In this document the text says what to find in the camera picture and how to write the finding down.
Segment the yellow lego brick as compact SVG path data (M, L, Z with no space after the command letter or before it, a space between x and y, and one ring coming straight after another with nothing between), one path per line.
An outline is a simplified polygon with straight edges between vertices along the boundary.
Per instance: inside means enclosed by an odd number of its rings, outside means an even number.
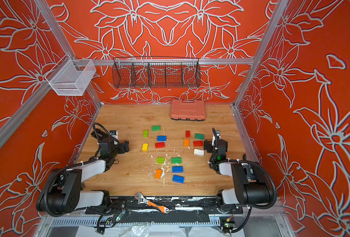
M143 143L142 145L142 151L148 151L148 143Z

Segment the lime green lego brick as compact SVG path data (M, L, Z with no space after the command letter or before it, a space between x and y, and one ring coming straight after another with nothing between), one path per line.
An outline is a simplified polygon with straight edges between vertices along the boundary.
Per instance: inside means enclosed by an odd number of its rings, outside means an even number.
M144 130L143 133L142 133L142 136L145 138L145 137L148 137L148 130Z

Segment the blue lego brick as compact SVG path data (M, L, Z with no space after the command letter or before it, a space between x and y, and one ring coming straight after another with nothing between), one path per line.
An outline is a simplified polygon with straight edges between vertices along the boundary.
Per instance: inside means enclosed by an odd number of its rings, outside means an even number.
M183 167L182 166L173 166L172 173L183 173Z
M158 135L157 136L157 141L158 142L166 142L167 141L167 136L166 135Z
M179 175L173 175L173 182L184 184L184 177Z

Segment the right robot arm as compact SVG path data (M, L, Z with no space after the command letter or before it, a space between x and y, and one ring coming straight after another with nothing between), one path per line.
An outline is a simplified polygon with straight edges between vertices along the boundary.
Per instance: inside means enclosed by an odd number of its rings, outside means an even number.
M204 150L211 154L209 168L233 180L233 188L220 190L216 195L217 205L243 205L257 209L273 207L278 193L270 174L258 162L228 158L228 142L214 128L212 133L212 140L204 141Z

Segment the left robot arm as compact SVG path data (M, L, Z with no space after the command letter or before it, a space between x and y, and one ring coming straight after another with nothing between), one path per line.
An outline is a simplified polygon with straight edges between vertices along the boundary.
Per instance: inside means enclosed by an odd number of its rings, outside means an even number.
M83 183L118 164L117 156L129 152L129 142L119 141L118 131L108 131L97 122L92 127L91 135L98 141L95 155L85 162L52 170L36 202L37 211L52 217L80 209L90 214L112 215L118 207L111 201L109 191L85 191Z

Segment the white lego brick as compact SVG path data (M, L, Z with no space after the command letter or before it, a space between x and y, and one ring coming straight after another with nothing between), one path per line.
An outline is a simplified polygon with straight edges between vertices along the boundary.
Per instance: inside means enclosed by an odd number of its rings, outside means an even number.
M194 155L196 156L204 156L205 151L201 149L194 149Z

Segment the dark green lego brick right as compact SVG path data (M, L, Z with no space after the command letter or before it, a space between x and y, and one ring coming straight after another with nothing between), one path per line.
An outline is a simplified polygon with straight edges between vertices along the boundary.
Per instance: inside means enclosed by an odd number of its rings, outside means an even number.
M194 138L198 139L198 140L204 140L205 139L205 135L201 134L201 133L196 133L196 134L194 134Z

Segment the dark green lego brick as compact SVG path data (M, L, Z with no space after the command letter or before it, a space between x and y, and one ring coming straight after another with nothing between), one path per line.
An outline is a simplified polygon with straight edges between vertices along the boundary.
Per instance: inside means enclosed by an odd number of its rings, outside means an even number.
M160 125L153 125L151 127L151 131L160 131L161 130L161 126Z
M205 135L201 134L201 133L196 133L196 134L194 134L194 138L198 139L198 140L204 140L205 139Z

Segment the orange lego brick right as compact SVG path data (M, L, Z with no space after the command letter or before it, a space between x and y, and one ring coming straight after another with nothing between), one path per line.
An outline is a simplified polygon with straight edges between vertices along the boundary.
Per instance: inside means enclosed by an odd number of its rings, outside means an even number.
M189 147L189 144L190 144L189 139L188 139L188 138L185 138L185 139L183 140L183 145L184 145L185 147Z

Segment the orange lego brick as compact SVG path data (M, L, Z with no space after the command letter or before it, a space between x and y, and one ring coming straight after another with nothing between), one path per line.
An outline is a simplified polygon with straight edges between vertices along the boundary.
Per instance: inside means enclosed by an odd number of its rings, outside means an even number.
M163 171L161 169L156 169L154 177L156 179L160 179L162 177L162 173L163 173Z
M189 147L189 144L190 144L189 139L188 139L188 138L185 138L185 139L183 140L183 145L184 145L185 147Z

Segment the green lego brick centre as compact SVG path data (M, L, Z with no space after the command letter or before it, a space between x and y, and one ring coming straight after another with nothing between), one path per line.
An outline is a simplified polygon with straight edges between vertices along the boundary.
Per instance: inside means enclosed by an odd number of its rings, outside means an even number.
M182 158L181 157L171 158L171 164L180 164L180 163L182 163Z

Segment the blue lego brick front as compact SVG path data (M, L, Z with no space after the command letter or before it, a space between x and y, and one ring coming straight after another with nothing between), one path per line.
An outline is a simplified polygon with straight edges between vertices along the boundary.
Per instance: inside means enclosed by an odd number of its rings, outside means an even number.
M173 175L173 182L184 184L184 177L179 175Z

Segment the red plastic tool case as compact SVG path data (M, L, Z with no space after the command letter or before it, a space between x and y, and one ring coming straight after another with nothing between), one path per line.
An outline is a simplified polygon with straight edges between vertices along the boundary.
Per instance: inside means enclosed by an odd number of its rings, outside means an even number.
M171 119L204 121L206 118L203 100L174 99L171 104Z

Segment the clear plastic bin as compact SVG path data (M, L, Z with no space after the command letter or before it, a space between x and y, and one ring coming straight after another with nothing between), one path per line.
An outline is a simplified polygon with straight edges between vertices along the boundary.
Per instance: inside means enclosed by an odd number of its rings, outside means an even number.
M45 76L58 96L82 96L96 73L92 60L63 60Z

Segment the orange handled adjustable wrench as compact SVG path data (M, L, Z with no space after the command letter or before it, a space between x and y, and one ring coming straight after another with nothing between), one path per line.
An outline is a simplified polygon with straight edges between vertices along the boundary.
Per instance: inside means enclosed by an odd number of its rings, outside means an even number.
M137 202L139 205L146 205L149 207L153 207L153 208L155 208L155 209L157 209L160 212L165 213L165 214L168 214L170 212L170 210L167 207L165 207L163 205L157 205L157 204L151 202L150 200L145 198L142 193L137 193L135 195L135 198L137 199Z

